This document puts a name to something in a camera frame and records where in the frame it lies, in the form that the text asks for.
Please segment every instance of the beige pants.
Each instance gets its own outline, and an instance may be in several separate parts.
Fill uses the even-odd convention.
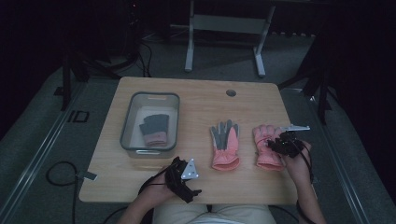
[[[154,209],[153,224],[186,224],[203,218],[219,218],[240,223],[276,223],[267,205],[213,204],[207,211],[205,204],[164,204]]]

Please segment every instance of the dark background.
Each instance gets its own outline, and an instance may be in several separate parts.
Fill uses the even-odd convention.
[[[196,2],[197,11],[207,14],[265,18],[253,4],[240,7],[238,1]],[[395,3],[285,2],[277,3],[270,31],[317,36],[305,66],[315,67],[325,61],[330,67],[331,86],[395,201]],[[136,3],[136,11],[129,7],[132,3]],[[69,49],[102,61],[111,55],[127,55],[138,48],[133,41],[124,41],[134,35],[128,23],[136,18],[131,16],[167,38],[170,23],[188,24],[189,1],[150,0],[142,5],[126,0],[1,0],[0,10],[2,138],[46,78],[62,65]]]

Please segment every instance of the wooden tabletop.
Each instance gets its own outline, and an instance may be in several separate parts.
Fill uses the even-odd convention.
[[[234,97],[227,90],[236,92]],[[290,121],[276,85],[269,83],[123,77],[100,134],[84,180],[83,202],[128,203],[141,185],[172,159],[133,159],[120,145],[120,135],[131,97],[138,91],[174,92],[180,97],[175,156],[194,159],[199,177],[187,186],[203,192],[192,203],[295,203],[297,193],[287,171],[265,171],[256,166],[252,129],[260,124],[289,126]],[[213,142],[209,131],[231,119],[240,126],[240,165],[233,171],[211,168]],[[175,198],[169,203],[184,203]]]

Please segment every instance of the person's right hand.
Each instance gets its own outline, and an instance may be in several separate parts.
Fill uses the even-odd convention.
[[[303,143],[306,148],[303,149],[302,153],[306,157],[306,160],[310,162],[308,150],[311,150],[311,145],[305,141],[303,141]],[[311,184],[309,168],[306,165],[305,160],[303,159],[303,156],[301,154],[297,155],[294,158],[285,155],[281,155],[281,157],[286,163],[286,168],[288,169],[289,175],[297,187],[301,185],[304,186],[307,184]]]

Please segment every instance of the table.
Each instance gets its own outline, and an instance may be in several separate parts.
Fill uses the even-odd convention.
[[[230,97],[227,90],[234,90]],[[137,91],[174,92],[180,97],[175,156],[194,159],[199,178],[187,182],[203,192],[192,203],[295,203],[297,193],[287,171],[265,171],[256,166],[252,129],[260,124],[289,126],[290,121],[275,84],[172,78],[123,77],[109,108],[84,180],[83,202],[128,203],[140,186],[171,159],[133,159],[120,145],[123,122]],[[239,167],[222,172],[211,168],[213,149],[209,128],[232,119],[240,125]],[[184,203],[175,198],[169,203]]]
[[[270,6],[268,12],[266,12],[266,19],[203,15],[196,14],[194,12],[194,0],[190,0],[189,45],[187,47],[186,64],[184,70],[186,72],[192,71],[192,60],[194,54],[194,30],[234,32],[260,35],[260,41],[258,45],[253,48],[253,54],[256,61],[257,73],[260,77],[264,77],[265,69],[262,62],[262,47],[264,45],[265,38],[267,37],[275,9],[275,6]]]

